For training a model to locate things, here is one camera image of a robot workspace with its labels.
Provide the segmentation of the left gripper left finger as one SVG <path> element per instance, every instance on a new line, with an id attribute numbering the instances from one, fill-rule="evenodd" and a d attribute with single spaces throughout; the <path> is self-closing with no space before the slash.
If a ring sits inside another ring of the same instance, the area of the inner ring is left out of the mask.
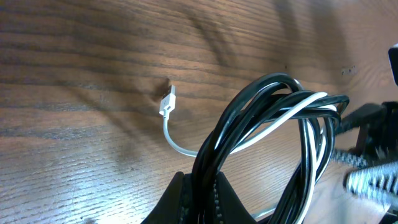
<path id="1" fill-rule="evenodd" d="M 185 174 L 177 172 L 156 206 L 142 221 L 142 224 L 180 224 L 185 223 L 186 208 L 189 208 L 185 200 Z"/>

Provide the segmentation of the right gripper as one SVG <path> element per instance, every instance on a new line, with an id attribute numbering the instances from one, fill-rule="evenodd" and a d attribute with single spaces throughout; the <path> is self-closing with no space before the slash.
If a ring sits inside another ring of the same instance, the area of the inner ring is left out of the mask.
<path id="1" fill-rule="evenodd" d="M 368 162 L 397 157 L 397 102 L 366 103 L 342 119 L 336 134 L 359 128 L 355 147 L 334 149 L 331 160 L 364 168 Z M 343 187 L 352 194 L 381 205 L 397 205 L 397 163 L 355 170 L 346 174 Z"/>

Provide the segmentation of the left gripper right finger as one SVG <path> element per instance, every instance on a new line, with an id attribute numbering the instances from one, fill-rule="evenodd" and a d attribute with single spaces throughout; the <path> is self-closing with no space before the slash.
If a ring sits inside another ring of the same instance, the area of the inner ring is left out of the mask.
<path id="1" fill-rule="evenodd" d="M 214 184 L 214 223 L 217 224 L 256 224 L 239 197 L 228 182 L 224 173 L 219 172 Z"/>

